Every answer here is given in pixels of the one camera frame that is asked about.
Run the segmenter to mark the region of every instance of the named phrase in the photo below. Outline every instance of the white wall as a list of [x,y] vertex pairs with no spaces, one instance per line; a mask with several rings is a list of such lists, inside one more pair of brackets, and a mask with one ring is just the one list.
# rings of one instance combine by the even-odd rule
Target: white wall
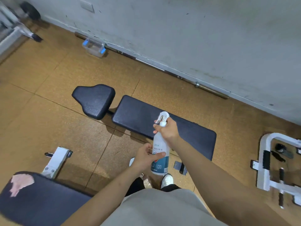
[[95,13],[79,0],[29,1],[43,19],[301,124],[301,0],[85,0]]

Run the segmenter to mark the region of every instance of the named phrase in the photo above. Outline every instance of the shoe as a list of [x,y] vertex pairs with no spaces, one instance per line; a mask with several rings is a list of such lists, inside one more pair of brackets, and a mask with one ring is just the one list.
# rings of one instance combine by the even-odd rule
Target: shoe
[[165,186],[174,184],[173,183],[173,177],[170,174],[167,174],[164,176],[164,178],[162,179],[162,185],[161,185],[161,189]]
[[135,159],[135,157],[131,158],[129,167],[132,165],[134,159]]

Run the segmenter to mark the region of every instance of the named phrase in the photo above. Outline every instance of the clear plastic box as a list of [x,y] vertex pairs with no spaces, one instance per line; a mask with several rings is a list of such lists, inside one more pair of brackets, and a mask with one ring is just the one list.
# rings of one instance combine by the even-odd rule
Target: clear plastic box
[[101,58],[104,53],[106,52],[104,42],[98,42],[92,40],[91,38],[87,38],[83,43],[82,46],[87,50],[88,53]]

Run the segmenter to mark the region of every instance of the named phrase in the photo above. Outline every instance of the black bench cushion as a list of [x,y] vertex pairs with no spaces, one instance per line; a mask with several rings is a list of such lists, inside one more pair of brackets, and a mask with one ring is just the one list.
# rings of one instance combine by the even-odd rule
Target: black bench cushion
[[80,103],[88,117],[101,120],[115,97],[115,90],[104,84],[78,86],[73,91],[72,97]]
[[[158,118],[162,111],[157,107],[124,95],[112,117],[112,121],[130,131],[153,139],[154,120]],[[171,113],[169,115],[177,122],[180,136],[207,159],[212,160],[216,133]]]
[[35,182],[10,197],[9,181],[0,194],[0,213],[24,226],[59,226],[92,197],[38,173],[17,174],[31,175]]

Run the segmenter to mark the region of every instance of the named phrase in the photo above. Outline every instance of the spray bottle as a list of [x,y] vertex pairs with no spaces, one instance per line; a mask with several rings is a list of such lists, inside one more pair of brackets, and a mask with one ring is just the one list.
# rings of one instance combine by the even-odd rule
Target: spray bottle
[[[161,112],[156,124],[160,123],[160,126],[165,127],[167,124],[166,120],[169,118],[168,112]],[[169,160],[169,150],[170,147],[163,139],[160,132],[157,132],[153,138],[153,155],[160,152],[165,152],[166,156],[162,159],[156,160],[151,165],[151,171],[155,175],[166,175],[168,170],[168,160]]]

